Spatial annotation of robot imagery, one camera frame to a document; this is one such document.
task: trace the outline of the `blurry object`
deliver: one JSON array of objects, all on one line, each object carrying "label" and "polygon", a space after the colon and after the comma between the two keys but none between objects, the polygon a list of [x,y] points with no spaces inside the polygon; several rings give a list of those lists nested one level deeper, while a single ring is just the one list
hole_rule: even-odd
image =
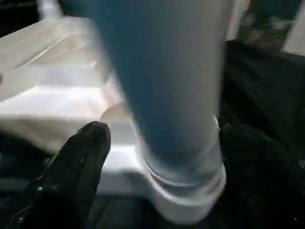
[{"label": "blurry object", "polygon": [[252,0],[242,17],[238,39],[271,51],[282,49],[300,0]]},{"label": "blurry object", "polygon": [[221,146],[256,228],[304,227],[304,73],[304,57],[227,43]]},{"label": "blurry object", "polygon": [[[88,47],[97,58],[91,63],[97,64],[102,74],[107,74],[111,70],[107,54],[94,35],[95,27],[89,19],[64,17],[42,20],[0,39],[0,72]],[[79,55],[86,55],[86,50]]]},{"label": "blurry object", "polygon": [[61,6],[57,0],[38,0],[38,12],[40,19],[60,18],[63,16]]}]

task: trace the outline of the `black fabric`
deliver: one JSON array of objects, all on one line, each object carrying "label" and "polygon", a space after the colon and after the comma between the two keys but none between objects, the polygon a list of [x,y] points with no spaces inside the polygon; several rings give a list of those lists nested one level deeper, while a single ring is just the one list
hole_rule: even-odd
[{"label": "black fabric", "polygon": [[251,220],[304,226],[305,58],[227,43],[220,140]]}]

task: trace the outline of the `white base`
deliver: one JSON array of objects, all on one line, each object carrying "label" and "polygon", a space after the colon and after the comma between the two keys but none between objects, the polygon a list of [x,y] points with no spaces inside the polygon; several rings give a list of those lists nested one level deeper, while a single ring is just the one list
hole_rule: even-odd
[{"label": "white base", "polygon": [[226,183],[223,165],[209,184],[177,194],[178,187],[162,186],[149,172],[133,125],[125,122],[109,126],[112,145],[97,195],[146,198],[165,218],[177,224],[194,224],[208,215]]}]

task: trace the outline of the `white surface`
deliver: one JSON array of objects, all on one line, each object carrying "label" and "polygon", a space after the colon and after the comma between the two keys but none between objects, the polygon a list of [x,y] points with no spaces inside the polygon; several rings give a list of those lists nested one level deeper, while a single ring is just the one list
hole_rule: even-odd
[{"label": "white surface", "polygon": [[0,90],[0,128],[50,153],[56,153],[84,124],[99,120],[121,101],[95,69],[25,67],[4,79],[12,80],[0,85],[4,87]]},{"label": "white surface", "polygon": [[305,1],[300,6],[295,23],[287,35],[283,50],[305,55]]},{"label": "white surface", "polygon": [[52,18],[0,39],[0,128],[56,153],[115,94],[88,19]]},{"label": "white surface", "polygon": [[60,18],[63,15],[57,0],[38,0],[37,4],[41,19]]}]

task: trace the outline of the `cylindrical tube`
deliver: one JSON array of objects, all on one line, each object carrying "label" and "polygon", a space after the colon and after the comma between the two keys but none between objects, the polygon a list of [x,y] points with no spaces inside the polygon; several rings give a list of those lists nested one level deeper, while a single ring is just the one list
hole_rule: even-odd
[{"label": "cylindrical tube", "polygon": [[224,0],[92,0],[90,17],[166,183],[188,186],[221,167],[218,99]]}]

